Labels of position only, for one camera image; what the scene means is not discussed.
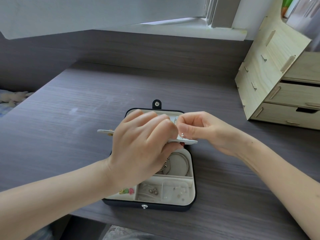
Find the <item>forearm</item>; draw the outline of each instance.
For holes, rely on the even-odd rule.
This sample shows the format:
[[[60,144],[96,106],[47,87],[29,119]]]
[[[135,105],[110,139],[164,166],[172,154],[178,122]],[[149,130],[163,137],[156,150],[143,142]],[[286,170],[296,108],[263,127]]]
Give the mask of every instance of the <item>forearm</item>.
[[[0,239],[25,239],[54,220],[116,193],[98,161],[0,193]]]
[[[320,239],[320,184],[254,139],[238,157],[283,203],[311,239]]]

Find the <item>stuffed toy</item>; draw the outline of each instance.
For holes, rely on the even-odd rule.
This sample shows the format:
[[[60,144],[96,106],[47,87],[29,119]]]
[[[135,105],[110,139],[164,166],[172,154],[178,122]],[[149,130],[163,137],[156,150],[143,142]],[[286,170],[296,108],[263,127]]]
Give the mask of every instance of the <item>stuffed toy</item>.
[[[32,94],[33,92],[10,92],[7,90],[0,90],[0,103],[9,103],[9,105],[14,108],[16,103],[21,103]]]

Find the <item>hand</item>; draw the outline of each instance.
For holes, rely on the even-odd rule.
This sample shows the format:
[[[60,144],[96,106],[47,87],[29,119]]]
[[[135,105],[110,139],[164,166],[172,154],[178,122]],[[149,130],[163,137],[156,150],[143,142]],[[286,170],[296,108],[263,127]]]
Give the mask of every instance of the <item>hand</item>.
[[[206,139],[222,153],[237,157],[242,146],[251,138],[207,112],[184,113],[177,120],[179,134],[187,139]]]
[[[113,135],[112,154],[106,159],[108,174],[117,190],[132,187],[158,172],[169,155],[183,146],[169,116],[137,109],[124,118]]]

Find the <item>gray wall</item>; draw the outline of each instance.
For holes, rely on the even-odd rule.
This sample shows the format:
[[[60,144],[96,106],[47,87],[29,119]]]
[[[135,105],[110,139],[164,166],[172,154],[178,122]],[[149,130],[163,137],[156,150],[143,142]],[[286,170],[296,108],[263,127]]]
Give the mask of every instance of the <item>gray wall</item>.
[[[88,30],[6,40],[0,88],[35,91],[75,61],[233,79],[252,41]]]

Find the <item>gray wood grain desk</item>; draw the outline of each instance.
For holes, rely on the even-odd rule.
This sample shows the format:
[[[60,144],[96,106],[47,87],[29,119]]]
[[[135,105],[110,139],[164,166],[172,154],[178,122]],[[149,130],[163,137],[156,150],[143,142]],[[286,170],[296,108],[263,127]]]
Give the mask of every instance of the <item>gray wood grain desk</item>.
[[[249,122],[233,80],[77,63],[0,119],[0,190],[106,158],[131,108],[205,110],[253,135],[320,181],[320,132]],[[290,214],[241,161],[206,141],[192,147],[198,197],[188,212],[111,208],[73,214],[173,239],[307,239]]]

